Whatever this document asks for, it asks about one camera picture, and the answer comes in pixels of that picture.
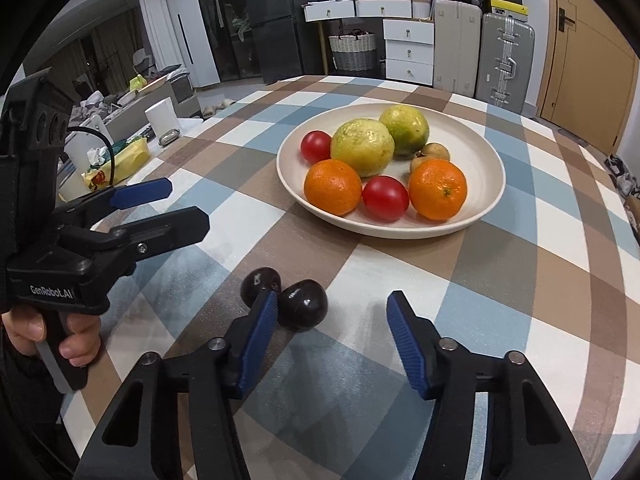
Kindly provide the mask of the left hand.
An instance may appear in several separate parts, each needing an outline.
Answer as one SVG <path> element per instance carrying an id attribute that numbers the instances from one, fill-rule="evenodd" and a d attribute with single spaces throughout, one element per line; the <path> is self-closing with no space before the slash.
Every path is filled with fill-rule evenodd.
<path id="1" fill-rule="evenodd" d="M 100 318 L 71 313 L 66 323 L 70 333 L 58 346 L 60 355 L 76 367 L 91 364 L 102 346 Z M 36 344 L 47 338 L 46 323 L 32 307 L 15 307 L 3 313 L 2 324 L 11 344 L 23 356 L 35 356 L 38 353 Z"/>

